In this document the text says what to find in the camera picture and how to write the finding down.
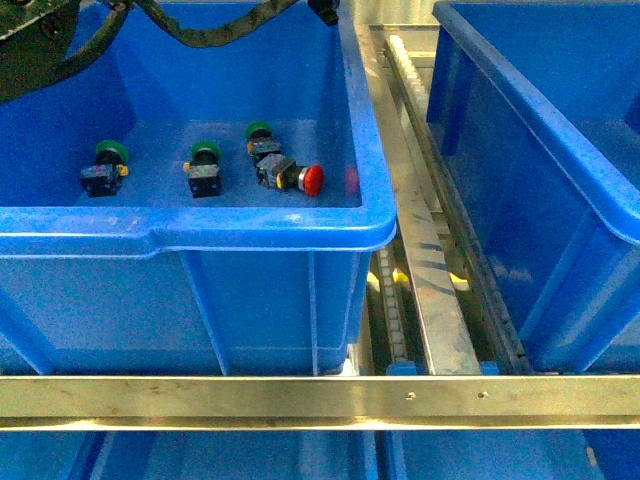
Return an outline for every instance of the metal rail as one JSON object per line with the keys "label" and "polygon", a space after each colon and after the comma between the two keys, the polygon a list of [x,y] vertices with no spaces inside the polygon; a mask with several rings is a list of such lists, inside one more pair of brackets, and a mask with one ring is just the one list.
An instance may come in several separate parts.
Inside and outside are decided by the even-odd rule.
{"label": "metal rail", "polygon": [[1,377],[0,398],[1,430],[640,426],[637,375]]}

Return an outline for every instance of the blue plastic crate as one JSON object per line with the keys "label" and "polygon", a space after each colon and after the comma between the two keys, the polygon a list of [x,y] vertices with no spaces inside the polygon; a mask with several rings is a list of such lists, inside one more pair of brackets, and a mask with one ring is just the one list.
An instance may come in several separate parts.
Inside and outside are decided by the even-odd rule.
{"label": "blue plastic crate", "polygon": [[104,433],[12,432],[0,434],[2,480],[85,480]]}
{"label": "blue plastic crate", "polygon": [[390,480],[604,480],[579,430],[388,432]]}
{"label": "blue plastic crate", "polygon": [[373,432],[110,433],[91,480],[377,480]]}
{"label": "blue plastic crate", "polygon": [[640,371],[640,4],[434,13],[427,121],[532,366]]}
{"label": "blue plastic crate", "polygon": [[[184,27],[246,2],[163,4]],[[229,46],[189,49],[139,10],[91,68],[0,106],[0,369],[9,374],[315,374],[357,339],[371,251],[395,203],[355,32],[297,5]],[[84,9],[76,47],[108,10]],[[257,185],[244,129],[320,163],[316,198]],[[114,197],[80,169],[130,152]],[[222,195],[194,200],[191,146],[222,149]]]}

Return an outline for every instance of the metal shelf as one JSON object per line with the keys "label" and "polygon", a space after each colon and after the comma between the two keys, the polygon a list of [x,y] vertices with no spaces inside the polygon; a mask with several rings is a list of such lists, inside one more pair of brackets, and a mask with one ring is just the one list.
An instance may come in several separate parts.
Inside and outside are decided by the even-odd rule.
{"label": "metal shelf", "polygon": [[[398,242],[375,256],[372,317],[378,318],[365,318],[361,344],[351,349],[353,376],[0,377],[0,430],[640,426],[639,375],[479,375],[442,238],[460,247],[501,369],[522,374],[530,367],[481,254],[465,235],[456,198],[438,174],[423,120],[426,92],[418,77],[428,83],[437,27],[363,25],[357,33],[396,191],[402,258],[395,258]],[[411,48],[403,53],[391,35]],[[405,56],[413,67],[402,64]],[[405,305],[393,277],[396,261],[411,280],[413,298]],[[374,328],[370,338],[369,323],[382,324],[385,338]],[[383,353],[388,361],[376,362]],[[405,359],[428,375],[358,376],[383,374],[386,364]]]}

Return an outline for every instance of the red emergency stop button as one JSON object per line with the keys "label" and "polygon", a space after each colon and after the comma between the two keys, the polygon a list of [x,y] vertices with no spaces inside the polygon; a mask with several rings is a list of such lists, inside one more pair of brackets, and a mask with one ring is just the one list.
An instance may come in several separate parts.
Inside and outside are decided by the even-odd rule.
{"label": "red emergency stop button", "polygon": [[322,190],[322,184],[324,183],[324,170],[320,165],[314,165],[304,175],[302,182],[304,191],[310,197],[317,197]]}

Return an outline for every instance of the metal bar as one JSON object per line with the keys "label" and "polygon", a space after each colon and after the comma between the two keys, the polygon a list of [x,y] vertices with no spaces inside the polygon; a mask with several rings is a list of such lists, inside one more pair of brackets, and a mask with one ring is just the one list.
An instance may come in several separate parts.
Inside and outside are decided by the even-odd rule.
{"label": "metal bar", "polygon": [[429,373],[477,374],[480,367],[445,266],[436,226],[417,181],[396,106],[379,65],[371,31],[356,29],[378,128],[398,204],[398,224],[416,293]]}
{"label": "metal bar", "polygon": [[1,430],[640,426],[640,376],[0,377]]}
{"label": "metal bar", "polygon": [[466,215],[462,201],[459,199],[455,187],[450,184],[449,177],[445,175],[443,163],[433,144],[431,132],[421,114],[422,106],[415,104],[415,99],[412,98],[415,95],[410,91],[411,86],[402,78],[401,67],[397,65],[393,55],[389,55],[389,63],[391,70],[399,79],[398,83],[413,131],[422,149],[423,159],[431,173],[432,182],[429,183],[436,189],[452,234],[460,245],[465,263],[469,267],[472,284],[481,297],[487,332],[491,337],[500,369],[508,374],[531,373],[531,366],[511,323],[488,262],[482,254],[478,240],[473,235],[473,227]]}

